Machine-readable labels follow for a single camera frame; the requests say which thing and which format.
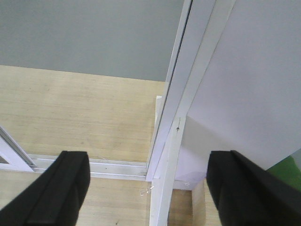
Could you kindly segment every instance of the light wood floor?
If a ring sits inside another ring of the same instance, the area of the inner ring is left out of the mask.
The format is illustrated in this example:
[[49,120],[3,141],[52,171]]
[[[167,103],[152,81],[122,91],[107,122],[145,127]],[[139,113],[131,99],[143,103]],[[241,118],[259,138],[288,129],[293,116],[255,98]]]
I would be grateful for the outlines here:
[[191,191],[173,190],[168,226],[192,226]]
[[0,65],[0,125],[27,153],[146,161],[164,82]]
[[[0,209],[39,175],[0,170]],[[91,178],[77,226],[148,226],[151,198],[150,194],[145,193],[148,187],[150,184],[143,181]],[[205,194],[198,195],[204,199],[200,202],[198,199],[193,215],[191,191],[173,190],[169,226],[221,226],[206,182],[202,190]]]
[[[0,209],[38,176],[0,170]],[[91,178],[77,226],[147,226],[150,196],[140,194],[149,186],[143,181]]]

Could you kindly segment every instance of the gray wall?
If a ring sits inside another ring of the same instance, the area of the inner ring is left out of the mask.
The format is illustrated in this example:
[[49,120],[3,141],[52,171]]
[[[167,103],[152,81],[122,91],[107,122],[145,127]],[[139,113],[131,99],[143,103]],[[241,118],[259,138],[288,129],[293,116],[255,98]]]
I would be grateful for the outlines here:
[[0,65],[165,81],[183,0],[2,0]]

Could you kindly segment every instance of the green object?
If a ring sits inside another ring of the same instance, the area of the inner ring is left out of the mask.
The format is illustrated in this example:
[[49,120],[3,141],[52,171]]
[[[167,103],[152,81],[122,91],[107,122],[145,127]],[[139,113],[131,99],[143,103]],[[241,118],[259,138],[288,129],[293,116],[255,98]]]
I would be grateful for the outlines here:
[[301,191],[301,171],[293,157],[288,156],[267,170],[284,183]]

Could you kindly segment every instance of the white door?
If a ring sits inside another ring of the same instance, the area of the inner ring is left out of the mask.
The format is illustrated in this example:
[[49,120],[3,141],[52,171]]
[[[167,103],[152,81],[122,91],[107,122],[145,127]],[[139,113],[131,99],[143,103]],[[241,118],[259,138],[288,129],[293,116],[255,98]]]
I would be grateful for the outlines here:
[[33,161],[0,126],[0,170],[33,172]]

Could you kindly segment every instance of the white door frame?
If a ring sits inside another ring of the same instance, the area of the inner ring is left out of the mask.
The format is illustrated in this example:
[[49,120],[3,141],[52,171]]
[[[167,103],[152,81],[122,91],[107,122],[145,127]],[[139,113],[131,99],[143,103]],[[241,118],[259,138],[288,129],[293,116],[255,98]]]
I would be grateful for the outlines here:
[[179,119],[186,119],[235,1],[194,0],[191,5],[150,149],[146,176],[147,181],[152,181],[150,226],[166,226],[185,120],[177,128],[175,125]]
[[31,158],[1,126],[0,156],[7,162],[0,163],[0,170],[33,172]]
[[152,181],[174,117],[186,117],[235,0],[185,0],[165,94],[152,137],[147,181]]

